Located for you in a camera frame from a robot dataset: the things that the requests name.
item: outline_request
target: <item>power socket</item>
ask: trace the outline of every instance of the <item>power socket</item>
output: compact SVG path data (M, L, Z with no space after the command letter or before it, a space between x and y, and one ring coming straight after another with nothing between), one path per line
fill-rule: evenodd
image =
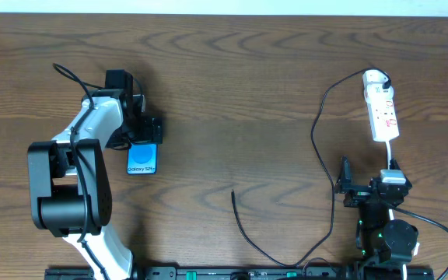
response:
M378 70L369 70L362 75L364 99L369 111L369 122L373 140L387 142L399 135L394 106L394 88L383 88L388 78Z

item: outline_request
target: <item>wooden table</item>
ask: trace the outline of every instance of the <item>wooden table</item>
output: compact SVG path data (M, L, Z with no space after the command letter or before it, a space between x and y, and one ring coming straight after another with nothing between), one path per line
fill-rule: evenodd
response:
M303 256L329 227L330 184L310 143L320 98L370 65L395 88L393 151L414 184L402 208L448 226L448 19L0 14L0 279L86 264L30 218L27 147L63 130L83 95L52 62L98 84L125 68L166 118L156 175L130 177L126 152L104 153L111 222L146 264L272 265L240 235L232 189L259 246L287 263ZM360 77L331 92L316 139L333 177L343 155L359 182L384 167ZM336 200L334 232L312 257L341 263L361 253L357 211ZM441 274L448 235L398 217L419 228L412 264Z

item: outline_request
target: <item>green component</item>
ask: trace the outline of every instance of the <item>green component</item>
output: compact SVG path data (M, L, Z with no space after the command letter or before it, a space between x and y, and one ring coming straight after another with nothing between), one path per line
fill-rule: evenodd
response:
M196 272L186 272L186 280L196 280Z

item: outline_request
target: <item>table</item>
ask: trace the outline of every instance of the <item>table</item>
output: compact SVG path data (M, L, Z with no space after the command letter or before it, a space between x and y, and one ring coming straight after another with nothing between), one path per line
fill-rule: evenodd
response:
M330 184L310 143L328 86L368 66L388 72L401 136L394 157L414 184L401 206L448 226L448 19L326 16L0 14L0 278L43 278L48 266L83 266L75 249L30 218L26 149L63 130L80 87L52 62L102 84L125 68L165 118L156 175L126 174L126 152L104 159L111 222L144 264L272 265L296 262L329 227ZM328 97L316 130L331 176L340 158L358 182L376 176L385 147L370 136L362 79ZM357 211L336 197L334 232L312 257L342 263L355 248ZM448 235L419 229L412 264L438 276Z

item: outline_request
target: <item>wood grain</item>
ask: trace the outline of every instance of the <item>wood grain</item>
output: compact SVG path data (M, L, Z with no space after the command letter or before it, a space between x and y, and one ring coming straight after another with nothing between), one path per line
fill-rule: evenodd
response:
M329 226L330 187L309 137L321 94L370 65L394 82L393 151L414 184L402 206L448 226L448 19L0 14L0 278L85 264L30 219L26 149L62 130L82 97L52 62L99 84L106 69L125 68L166 118L155 176L130 177L125 152L104 154L112 223L146 263L271 265L240 235L232 189L250 237L297 261ZM361 92L360 79L333 90L316 139L333 177L347 155L365 182L385 151L371 140ZM338 263L360 257L357 212L342 199L313 254ZM420 232L412 264L439 275L447 234L403 218Z

